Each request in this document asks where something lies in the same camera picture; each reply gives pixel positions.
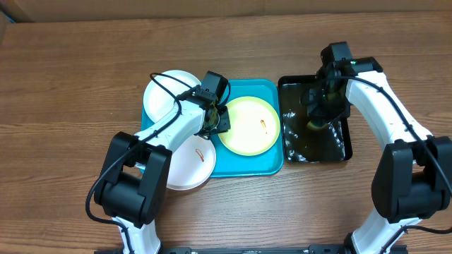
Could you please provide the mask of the green yellow sponge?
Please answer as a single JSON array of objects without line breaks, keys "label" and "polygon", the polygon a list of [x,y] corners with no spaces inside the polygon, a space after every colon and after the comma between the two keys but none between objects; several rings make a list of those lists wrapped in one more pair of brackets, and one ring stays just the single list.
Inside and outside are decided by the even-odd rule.
[{"label": "green yellow sponge", "polygon": [[313,131],[319,131],[326,128],[328,124],[321,119],[312,119],[307,123],[307,128],[313,130]]}]

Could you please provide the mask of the yellow plate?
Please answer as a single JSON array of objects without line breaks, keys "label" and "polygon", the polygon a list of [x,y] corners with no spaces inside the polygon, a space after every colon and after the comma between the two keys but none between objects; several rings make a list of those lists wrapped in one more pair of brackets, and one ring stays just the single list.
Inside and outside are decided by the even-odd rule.
[{"label": "yellow plate", "polygon": [[219,135],[230,151],[243,156],[260,155],[276,143],[280,135],[279,116],[267,101],[258,97],[238,97],[226,104],[230,129]]}]

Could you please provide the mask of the white plate with ketchup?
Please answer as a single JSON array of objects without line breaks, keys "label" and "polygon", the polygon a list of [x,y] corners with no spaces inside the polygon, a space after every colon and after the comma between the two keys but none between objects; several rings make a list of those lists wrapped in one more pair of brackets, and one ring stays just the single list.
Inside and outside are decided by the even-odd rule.
[{"label": "white plate with ketchup", "polygon": [[191,136],[172,155],[167,187],[187,191],[206,182],[213,173],[216,151],[210,140]]}]

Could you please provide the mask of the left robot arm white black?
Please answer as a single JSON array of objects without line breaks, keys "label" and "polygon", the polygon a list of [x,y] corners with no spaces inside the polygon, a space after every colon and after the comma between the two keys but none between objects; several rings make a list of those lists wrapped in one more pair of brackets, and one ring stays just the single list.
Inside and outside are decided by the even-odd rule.
[{"label": "left robot arm white black", "polygon": [[155,218],[165,196],[173,152],[191,136],[209,138],[229,129],[224,104],[177,101],[150,128],[135,135],[117,133],[88,192],[87,215],[119,228],[123,253],[159,253]]}]

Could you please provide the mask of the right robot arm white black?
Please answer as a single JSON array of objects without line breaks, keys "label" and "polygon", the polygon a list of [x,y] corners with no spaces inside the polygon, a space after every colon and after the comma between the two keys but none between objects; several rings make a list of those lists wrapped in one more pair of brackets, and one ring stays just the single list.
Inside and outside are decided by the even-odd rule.
[{"label": "right robot arm white black", "polygon": [[345,240],[346,253],[389,253],[408,230],[451,201],[451,139],[436,137],[409,113],[373,57],[323,61],[300,102],[318,128],[355,106],[383,151],[371,183],[374,208]]}]

